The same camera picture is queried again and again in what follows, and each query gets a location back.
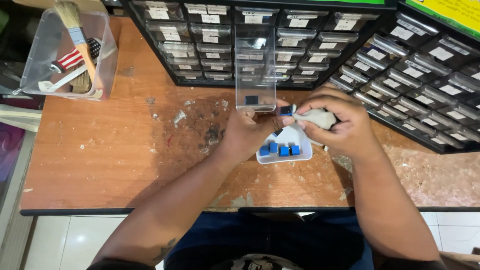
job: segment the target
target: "hand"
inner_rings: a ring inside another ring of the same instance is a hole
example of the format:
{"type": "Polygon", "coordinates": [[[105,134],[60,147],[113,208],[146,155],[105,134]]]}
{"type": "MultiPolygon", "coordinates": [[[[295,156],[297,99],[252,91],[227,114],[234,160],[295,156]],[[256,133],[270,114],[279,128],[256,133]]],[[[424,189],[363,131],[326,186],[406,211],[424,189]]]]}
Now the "hand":
{"type": "Polygon", "coordinates": [[[277,109],[268,114],[258,114],[252,111],[232,110],[225,135],[216,152],[233,165],[249,159],[262,146],[265,139],[273,132],[292,124],[291,116],[275,116],[281,106],[288,106],[284,100],[277,100],[277,109]]]}
{"type": "Polygon", "coordinates": [[[328,131],[309,121],[297,121],[308,138],[328,146],[335,154],[352,159],[362,159],[378,150],[382,151],[370,126],[368,113],[356,98],[327,83],[308,95],[297,108],[297,113],[303,114],[317,108],[333,112],[342,122],[328,131]]]}

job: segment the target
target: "brush bristles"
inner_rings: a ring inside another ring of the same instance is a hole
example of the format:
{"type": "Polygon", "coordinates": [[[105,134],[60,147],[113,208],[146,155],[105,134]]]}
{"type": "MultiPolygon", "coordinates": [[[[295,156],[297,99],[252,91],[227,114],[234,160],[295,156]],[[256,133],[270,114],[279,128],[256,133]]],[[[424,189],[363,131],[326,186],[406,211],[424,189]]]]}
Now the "brush bristles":
{"type": "Polygon", "coordinates": [[[53,7],[60,16],[65,27],[68,29],[82,27],[79,17],[80,9],[76,3],[70,1],[57,1],[53,7]]]}

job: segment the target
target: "tile floor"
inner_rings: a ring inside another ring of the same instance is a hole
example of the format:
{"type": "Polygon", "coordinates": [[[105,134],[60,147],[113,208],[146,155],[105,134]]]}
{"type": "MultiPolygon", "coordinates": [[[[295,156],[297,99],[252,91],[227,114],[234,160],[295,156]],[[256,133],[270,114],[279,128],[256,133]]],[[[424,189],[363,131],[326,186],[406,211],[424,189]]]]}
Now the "tile floor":
{"type": "MultiPolygon", "coordinates": [[[[39,217],[24,270],[85,270],[125,216],[39,217]]],[[[471,253],[480,247],[480,213],[422,216],[439,250],[471,253]]]]}

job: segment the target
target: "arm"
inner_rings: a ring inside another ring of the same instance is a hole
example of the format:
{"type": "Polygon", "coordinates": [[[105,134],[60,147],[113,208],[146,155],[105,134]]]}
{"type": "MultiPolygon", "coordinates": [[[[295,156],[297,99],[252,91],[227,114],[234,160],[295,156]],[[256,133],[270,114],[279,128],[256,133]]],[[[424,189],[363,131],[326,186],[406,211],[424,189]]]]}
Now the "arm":
{"type": "Polygon", "coordinates": [[[108,238],[93,263],[104,258],[149,266],[161,262],[208,206],[228,174],[251,157],[268,135],[294,122],[292,117],[283,116],[257,124],[256,118],[251,112],[234,110],[217,149],[139,205],[108,238]]]}
{"type": "Polygon", "coordinates": [[[310,139],[352,159],[355,208],[365,237],[388,257],[439,260],[432,233],[373,134],[368,113],[358,100],[333,87],[312,92],[297,113],[325,108],[341,122],[330,131],[308,121],[299,125],[310,139]]]}

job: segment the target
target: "forearm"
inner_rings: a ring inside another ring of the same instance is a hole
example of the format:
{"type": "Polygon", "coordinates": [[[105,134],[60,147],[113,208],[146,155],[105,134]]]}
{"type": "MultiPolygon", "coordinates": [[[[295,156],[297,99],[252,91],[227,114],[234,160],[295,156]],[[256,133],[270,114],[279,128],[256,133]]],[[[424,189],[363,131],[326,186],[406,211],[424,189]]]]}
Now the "forearm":
{"type": "Polygon", "coordinates": [[[118,258],[154,266],[190,229],[236,164],[213,152],[137,207],[94,259],[118,258]]]}
{"type": "Polygon", "coordinates": [[[406,193],[387,154],[378,145],[353,158],[358,220],[367,240],[389,257],[438,260],[427,224],[406,193]]]}

